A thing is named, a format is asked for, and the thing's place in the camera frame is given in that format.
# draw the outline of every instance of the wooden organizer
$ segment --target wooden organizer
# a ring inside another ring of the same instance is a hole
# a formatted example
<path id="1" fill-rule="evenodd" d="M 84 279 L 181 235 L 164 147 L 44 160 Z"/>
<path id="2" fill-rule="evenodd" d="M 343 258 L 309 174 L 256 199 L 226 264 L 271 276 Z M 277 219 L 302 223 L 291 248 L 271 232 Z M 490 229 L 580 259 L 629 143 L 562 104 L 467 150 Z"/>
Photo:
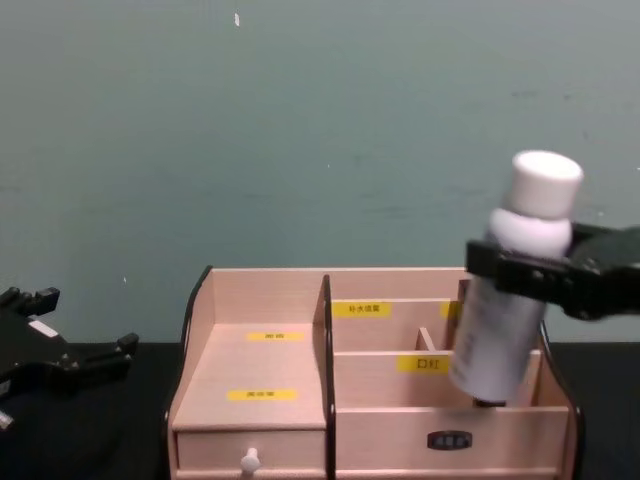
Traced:
<path id="1" fill-rule="evenodd" d="M 581 417 L 544 328 L 505 407 L 475 407 L 449 380 L 465 276 L 207 268 L 165 415 L 170 477 L 576 478 Z M 254 473 L 241 468 L 250 448 Z"/>

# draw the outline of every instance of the black table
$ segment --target black table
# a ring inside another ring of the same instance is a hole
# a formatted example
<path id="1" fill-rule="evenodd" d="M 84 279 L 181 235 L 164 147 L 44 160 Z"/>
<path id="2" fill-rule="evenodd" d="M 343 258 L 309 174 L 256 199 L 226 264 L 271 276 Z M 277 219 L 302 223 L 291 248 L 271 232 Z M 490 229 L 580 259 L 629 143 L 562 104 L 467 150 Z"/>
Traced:
<path id="1" fill-rule="evenodd" d="M 640 479 L 640 344 L 552 349 L 586 416 L 582 480 Z M 3 404 L 20 423 L 0 435 L 0 479 L 156 480 L 178 357 L 177 344 L 142 344 L 126 382 Z"/>

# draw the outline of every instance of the yellow label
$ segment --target yellow label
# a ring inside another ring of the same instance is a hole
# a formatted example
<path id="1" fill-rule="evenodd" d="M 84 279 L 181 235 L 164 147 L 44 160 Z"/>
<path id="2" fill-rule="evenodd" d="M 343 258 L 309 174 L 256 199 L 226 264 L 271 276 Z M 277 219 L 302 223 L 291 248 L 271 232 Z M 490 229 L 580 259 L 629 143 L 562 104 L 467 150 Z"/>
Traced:
<path id="1" fill-rule="evenodd" d="M 442 318 L 449 318 L 449 316 L 457 317 L 460 314 L 460 302 L 457 300 L 451 300 L 450 302 L 443 302 L 440 304 L 440 315 Z"/>
<path id="2" fill-rule="evenodd" d="M 411 373 L 447 373 L 449 357 L 447 355 L 401 355 L 396 361 L 399 372 Z"/>
<path id="3" fill-rule="evenodd" d="M 335 317 L 388 317 L 391 302 L 335 302 L 331 311 Z"/>
<path id="4" fill-rule="evenodd" d="M 298 398 L 298 391 L 286 390 L 230 390 L 227 400 L 230 402 L 244 402 L 251 400 L 280 400 L 291 401 Z"/>
<path id="5" fill-rule="evenodd" d="M 247 333 L 249 342 L 299 342 L 304 339 L 301 332 L 253 332 Z"/>

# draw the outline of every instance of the bottle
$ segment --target bottle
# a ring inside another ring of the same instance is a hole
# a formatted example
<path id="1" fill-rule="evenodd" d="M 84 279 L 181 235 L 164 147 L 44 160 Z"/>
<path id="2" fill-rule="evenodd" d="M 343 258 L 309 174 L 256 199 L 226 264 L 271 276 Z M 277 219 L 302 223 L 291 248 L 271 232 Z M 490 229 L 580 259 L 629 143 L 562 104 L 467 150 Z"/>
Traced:
<path id="1" fill-rule="evenodd" d="M 563 257 L 571 244 L 569 216 L 582 178 L 582 168 L 557 153 L 519 153 L 511 188 L 491 213 L 486 239 L 538 258 Z M 543 302 L 498 292 L 492 280 L 472 278 L 449 371 L 453 383 L 479 405 L 513 399 L 545 309 Z"/>

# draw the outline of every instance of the white knob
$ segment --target white knob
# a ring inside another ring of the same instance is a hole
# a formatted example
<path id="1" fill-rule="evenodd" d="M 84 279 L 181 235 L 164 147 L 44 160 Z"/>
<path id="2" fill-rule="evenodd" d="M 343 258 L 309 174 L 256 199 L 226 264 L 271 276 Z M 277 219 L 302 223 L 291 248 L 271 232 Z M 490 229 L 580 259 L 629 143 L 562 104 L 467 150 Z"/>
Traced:
<path id="1" fill-rule="evenodd" d="M 260 459 L 258 458 L 258 450 L 250 448 L 247 450 L 247 454 L 240 460 L 240 468 L 242 473 L 246 475 L 252 475 L 257 469 L 262 466 Z"/>

